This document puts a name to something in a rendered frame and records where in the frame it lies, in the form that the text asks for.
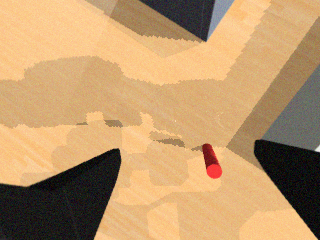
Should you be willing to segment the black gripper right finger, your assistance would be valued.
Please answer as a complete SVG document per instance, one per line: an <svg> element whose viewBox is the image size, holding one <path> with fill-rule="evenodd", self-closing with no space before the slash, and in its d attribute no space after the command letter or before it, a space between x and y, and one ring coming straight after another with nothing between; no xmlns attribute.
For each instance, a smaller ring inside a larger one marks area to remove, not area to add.
<svg viewBox="0 0 320 240"><path fill-rule="evenodd" d="M320 240L320 152L256 140L263 171Z"/></svg>

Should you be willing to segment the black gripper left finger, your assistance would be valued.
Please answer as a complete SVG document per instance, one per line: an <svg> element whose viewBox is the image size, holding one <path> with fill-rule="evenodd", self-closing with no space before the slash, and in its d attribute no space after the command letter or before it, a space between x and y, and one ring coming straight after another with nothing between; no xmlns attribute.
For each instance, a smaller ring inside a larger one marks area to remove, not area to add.
<svg viewBox="0 0 320 240"><path fill-rule="evenodd" d="M114 148L33 185L0 182L0 240L94 240L120 166Z"/></svg>

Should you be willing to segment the red peg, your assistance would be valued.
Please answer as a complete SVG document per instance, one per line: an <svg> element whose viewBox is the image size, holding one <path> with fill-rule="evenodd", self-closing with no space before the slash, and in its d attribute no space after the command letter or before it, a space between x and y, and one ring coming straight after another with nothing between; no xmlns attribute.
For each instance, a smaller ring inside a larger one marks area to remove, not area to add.
<svg viewBox="0 0 320 240"><path fill-rule="evenodd" d="M208 176L213 179L219 178L222 175L222 169L212 146L206 143L202 146L202 150Z"/></svg>

